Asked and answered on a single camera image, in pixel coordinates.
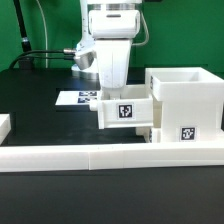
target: black cable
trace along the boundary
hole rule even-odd
[[[46,54],[46,53],[63,54],[64,50],[33,50],[33,51],[24,52],[20,54],[18,57],[23,57],[29,54]]]
[[[20,34],[22,38],[21,44],[22,44],[23,52],[31,51],[31,44],[27,37],[20,2],[19,0],[13,0],[13,1],[14,1],[15,9],[16,9],[17,19],[18,19],[19,28],[20,28]]]
[[[12,63],[9,66],[9,69],[13,69],[14,66],[16,65],[16,63],[19,60],[23,60],[23,59],[61,59],[61,60],[73,60],[72,56],[64,56],[64,57],[41,57],[41,56],[21,56],[21,57],[17,57],[15,60],[12,61]]]

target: white block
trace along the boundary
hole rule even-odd
[[[0,150],[0,172],[88,169],[89,154],[84,147],[1,147]]]
[[[11,130],[9,114],[0,114],[0,145]]]
[[[152,143],[161,142],[161,128],[152,128],[151,129],[151,142]]]

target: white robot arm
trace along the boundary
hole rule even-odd
[[[109,99],[119,99],[127,81],[132,39],[140,29],[141,0],[87,0],[89,31],[95,39],[99,79]]]

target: white bin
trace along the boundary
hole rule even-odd
[[[159,123],[156,128],[160,128],[157,134],[161,136],[153,139],[160,142],[220,139],[224,80],[202,68],[148,68],[146,84],[155,98],[154,112],[161,113],[160,122],[155,122]]]
[[[94,100],[100,129],[153,126],[153,99],[145,85],[128,85],[120,100]]]

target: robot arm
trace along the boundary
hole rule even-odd
[[[82,49],[86,49],[94,45],[94,39],[89,33],[87,0],[80,0],[80,6],[82,14],[82,39],[77,44],[77,51],[81,51]]]
[[[89,31],[95,39],[95,53],[101,89],[110,99],[119,99],[128,73],[132,39],[140,29],[140,0],[87,0]]]

